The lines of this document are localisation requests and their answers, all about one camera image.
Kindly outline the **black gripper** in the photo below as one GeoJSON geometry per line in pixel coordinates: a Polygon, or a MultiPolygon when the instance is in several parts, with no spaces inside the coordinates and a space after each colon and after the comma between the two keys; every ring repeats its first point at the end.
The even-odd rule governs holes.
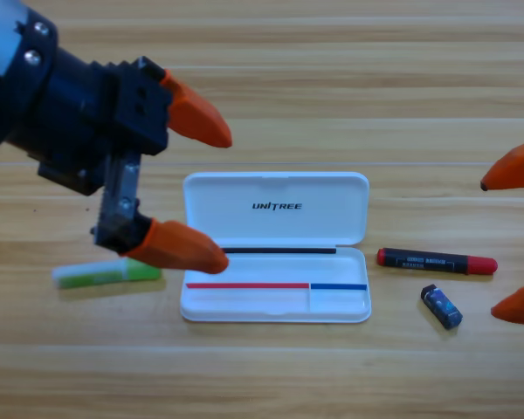
{"type": "Polygon", "coordinates": [[[94,242],[119,254],[140,245],[152,225],[138,210],[138,178],[142,156],[168,146],[167,123],[214,148],[232,146],[228,124],[207,99],[169,69],[161,79],[161,67],[145,57],[101,65],[60,49],[36,102],[8,137],[38,161],[45,179],[84,196],[103,191],[94,242]]]}

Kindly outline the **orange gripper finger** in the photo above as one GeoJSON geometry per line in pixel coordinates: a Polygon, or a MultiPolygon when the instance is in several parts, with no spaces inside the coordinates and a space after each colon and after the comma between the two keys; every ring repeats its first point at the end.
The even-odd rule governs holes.
{"type": "Polygon", "coordinates": [[[524,325],[524,287],[501,300],[491,309],[491,314],[496,319],[524,325]]]}
{"type": "Polygon", "coordinates": [[[497,160],[480,181],[484,191],[524,188],[524,144],[497,160]]]}
{"type": "Polygon", "coordinates": [[[141,243],[121,255],[161,269],[208,274],[221,273],[229,265],[225,252],[210,237],[177,221],[153,219],[141,243]]]}

